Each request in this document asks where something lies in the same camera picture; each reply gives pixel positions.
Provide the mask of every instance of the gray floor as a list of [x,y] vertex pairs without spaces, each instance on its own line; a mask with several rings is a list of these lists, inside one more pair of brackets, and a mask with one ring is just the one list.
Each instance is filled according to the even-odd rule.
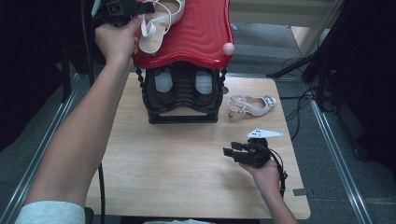
[[[301,57],[289,27],[235,22],[233,31],[235,54],[228,66],[228,77],[265,77]],[[276,79],[279,96],[300,96],[306,85],[300,79],[301,72]],[[89,87],[86,76],[76,76],[76,105]],[[15,188],[18,186],[30,160],[40,147],[43,137],[57,113],[62,89],[57,90],[44,107],[32,119],[21,137],[0,152],[0,214],[6,211]],[[282,100],[285,117],[297,108],[297,100]],[[346,185],[334,163],[332,151],[319,126],[314,106],[300,110],[300,131],[293,146],[300,167],[304,187],[311,209],[311,217],[300,223],[359,223],[346,192]],[[396,220],[396,184],[390,172],[375,161],[356,159],[354,148],[339,120],[332,114],[323,115],[329,121],[332,134],[340,149],[346,167],[356,183],[373,223],[394,223]],[[297,128],[297,119],[288,121],[290,135]],[[107,223],[120,223],[119,217],[107,217]],[[269,219],[261,223],[271,223]]]

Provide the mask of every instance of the shoe buckle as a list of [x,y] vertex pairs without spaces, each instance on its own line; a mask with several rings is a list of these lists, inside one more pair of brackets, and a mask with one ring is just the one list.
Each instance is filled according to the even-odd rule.
[[274,107],[276,104],[276,102],[273,100],[273,98],[269,95],[264,95],[263,99],[269,107]]

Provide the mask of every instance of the metal rail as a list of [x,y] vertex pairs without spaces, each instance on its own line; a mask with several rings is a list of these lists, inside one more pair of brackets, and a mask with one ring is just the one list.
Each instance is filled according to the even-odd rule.
[[73,88],[70,96],[63,102],[58,108],[58,111],[56,112],[49,128],[47,129],[46,134],[44,135],[43,139],[41,140],[40,145],[37,148],[37,151],[35,155],[32,158],[32,161],[30,162],[26,172],[24,173],[20,183],[16,187],[7,207],[3,215],[0,217],[0,223],[14,223],[15,220],[18,217],[18,214],[22,208],[23,202],[26,199],[27,192],[33,182],[33,179],[35,177],[35,172],[38,168],[38,164],[41,161],[41,158],[44,154],[44,151],[55,133],[55,130],[58,128],[58,126],[62,123],[62,121],[65,119],[68,111],[70,110],[70,106],[73,104],[75,98],[76,98],[76,93],[77,93],[77,88],[78,88],[78,81],[80,80],[79,75],[75,74],[73,77],[73,83],[76,84],[74,85],[75,87]]
[[346,195],[352,205],[357,220],[360,224],[373,223],[364,203],[364,200],[361,197],[359,189],[356,186],[356,183],[353,180],[349,169],[347,168],[347,164],[344,160],[343,155],[341,154],[341,150],[337,145],[334,135],[332,134],[332,129],[330,128],[329,122],[327,121],[325,114],[319,110],[315,101],[312,101],[311,105],[318,120],[320,129],[323,132],[323,136],[326,140],[327,146],[329,147],[330,153],[332,154],[332,160],[334,161],[338,174],[341,177],[344,188],[346,190]]

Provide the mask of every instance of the white sleeve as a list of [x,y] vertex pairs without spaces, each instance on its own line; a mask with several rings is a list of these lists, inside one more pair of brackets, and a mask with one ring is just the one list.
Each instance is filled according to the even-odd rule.
[[17,217],[16,224],[84,224],[84,209],[75,203],[43,201],[26,204]]

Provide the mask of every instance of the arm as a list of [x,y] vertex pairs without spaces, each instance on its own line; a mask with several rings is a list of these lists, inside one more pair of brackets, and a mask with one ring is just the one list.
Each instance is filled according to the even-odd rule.
[[120,29],[105,24],[95,30],[106,66],[51,138],[25,204],[51,200],[84,207],[133,65],[134,33],[141,20],[139,16]]
[[279,192],[279,172],[276,162],[269,160],[260,169],[241,164],[254,179],[254,183],[262,194],[262,198],[270,210],[274,223],[297,223],[293,213],[282,199]]

